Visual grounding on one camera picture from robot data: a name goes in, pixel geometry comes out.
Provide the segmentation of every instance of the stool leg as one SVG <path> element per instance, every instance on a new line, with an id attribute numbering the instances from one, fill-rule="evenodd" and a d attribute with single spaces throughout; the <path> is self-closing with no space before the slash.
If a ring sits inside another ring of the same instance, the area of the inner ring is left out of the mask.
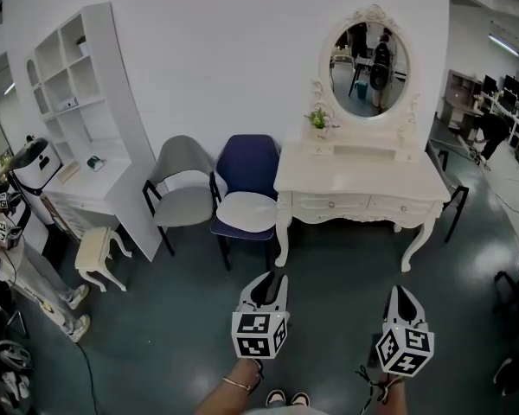
<path id="1" fill-rule="evenodd" d="M 99 270 L 99 272 L 106 277 L 108 280 L 110 280 L 112 283 L 115 283 L 123 292 L 127 292 L 127 288 L 121 283 L 118 279 L 116 279 L 111 272 L 107 270 L 107 267 L 102 266 Z"/>
<path id="2" fill-rule="evenodd" d="M 90 275 L 88 275 L 88 273 L 86 271 L 79 271 L 79 274 L 88 282 L 88 283 L 92 283 L 92 284 L 96 284 L 98 287 L 100 287 L 100 291 L 101 292 L 106 292 L 106 287 L 104 286 L 103 283 L 101 283 L 100 281 L 98 281 L 96 278 L 94 277 L 91 277 Z"/>
<path id="3" fill-rule="evenodd" d="M 110 236 L 112 239 L 115 239 L 115 241 L 117 242 L 119 249 L 121 249 L 121 252 L 123 253 L 123 255 L 125 255 L 126 257 L 129 257 L 129 258 L 132 257 L 132 252 L 127 251 L 125 249 L 125 246 L 123 246 L 123 240 L 121 239 L 121 237 L 119 237 L 119 234 L 117 232 L 111 231 Z"/>

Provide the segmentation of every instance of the mirror frame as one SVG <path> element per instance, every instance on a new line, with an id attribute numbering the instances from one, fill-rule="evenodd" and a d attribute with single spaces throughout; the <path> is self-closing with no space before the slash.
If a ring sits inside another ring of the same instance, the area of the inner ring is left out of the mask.
<path id="1" fill-rule="evenodd" d="M 346 111 L 335 97 L 330 85 L 330 55 L 336 41 L 346 29 L 361 22 L 376 22 L 390 29 L 394 37 L 401 42 L 407 58 L 407 79 L 402 94 L 386 112 L 375 117 L 359 117 Z M 357 10 L 352 17 L 347 17 L 338 23 L 326 38 L 321 51 L 319 61 L 319 80 L 313 81 L 314 102 L 312 109 L 322 108 L 327 112 L 333 127 L 341 130 L 350 130 L 350 136 L 358 134 L 363 138 L 369 136 L 380 139 L 388 139 L 387 149 L 411 148 L 415 141 L 416 119 L 415 106 L 418 104 L 420 93 L 419 71 L 413 56 L 413 45 L 402 31 L 400 26 L 386 12 L 377 5 L 371 5 L 366 9 Z"/>

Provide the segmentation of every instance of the white stool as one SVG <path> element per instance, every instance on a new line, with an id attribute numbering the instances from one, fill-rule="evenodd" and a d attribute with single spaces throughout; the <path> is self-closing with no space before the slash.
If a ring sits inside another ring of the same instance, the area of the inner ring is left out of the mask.
<path id="1" fill-rule="evenodd" d="M 110 241 L 112 239 L 117 241 L 119 249 L 126 257 L 132 257 L 132 253 L 128 252 L 123 246 L 123 241 L 121 241 L 118 233 L 109 227 L 95 227 L 90 231 L 86 231 L 85 235 L 83 235 L 83 240 L 80 242 L 77 258 L 75 259 L 75 269 L 79 271 L 79 274 L 86 281 L 98 285 L 102 292 L 106 292 L 106 287 L 100 281 L 88 275 L 88 272 L 101 273 L 119 286 L 123 292 L 127 292 L 127 288 L 106 267 L 106 258 L 112 259 L 110 255 Z"/>

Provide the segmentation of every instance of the potted plant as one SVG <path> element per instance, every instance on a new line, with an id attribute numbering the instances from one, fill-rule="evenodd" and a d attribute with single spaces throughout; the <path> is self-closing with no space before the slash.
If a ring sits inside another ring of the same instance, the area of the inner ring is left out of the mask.
<path id="1" fill-rule="evenodd" d="M 79 47 L 80 53 L 83 54 L 83 57 L 86 57 L 89 54 L 87 38 L 83 35 L 79 37 L 75 42 Z"/>
<path id="2" fill-rule="evenodd" d="M 314 109 L 310 115 L 306 115 L 306 118 L 310 120 L 312 129 L 311 134 L 317 140 L 327 139 L 327 127 L 329 126 L 329 119 L 327 118 L 327 112 L 321 108 Z"/>

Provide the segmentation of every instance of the trash can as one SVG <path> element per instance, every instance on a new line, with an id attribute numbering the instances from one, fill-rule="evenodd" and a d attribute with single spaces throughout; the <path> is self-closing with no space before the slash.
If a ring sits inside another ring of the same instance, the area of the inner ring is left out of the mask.
<path id="1" fill-rule="evenodd" d="M 357 81 L 355 86 L 357 88 L 357 98 L 359 100 L 365 100 L 365 97 L 367 96 L 367 82 Z"/>

